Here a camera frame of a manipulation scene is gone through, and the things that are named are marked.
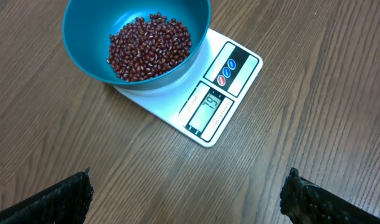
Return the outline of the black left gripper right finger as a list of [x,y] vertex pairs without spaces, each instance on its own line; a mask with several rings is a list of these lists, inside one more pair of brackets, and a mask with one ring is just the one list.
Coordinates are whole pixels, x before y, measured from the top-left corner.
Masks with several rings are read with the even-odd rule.
[[380,218],[304,179],[294,167],[280,192],[280,212],[295,224],[380,224]]

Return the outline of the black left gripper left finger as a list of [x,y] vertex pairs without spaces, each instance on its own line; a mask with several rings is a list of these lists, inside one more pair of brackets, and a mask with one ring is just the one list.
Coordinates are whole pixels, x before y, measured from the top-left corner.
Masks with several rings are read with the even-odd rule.
[[83,224],[93,199],[89,168],[0,211],[0,224]]

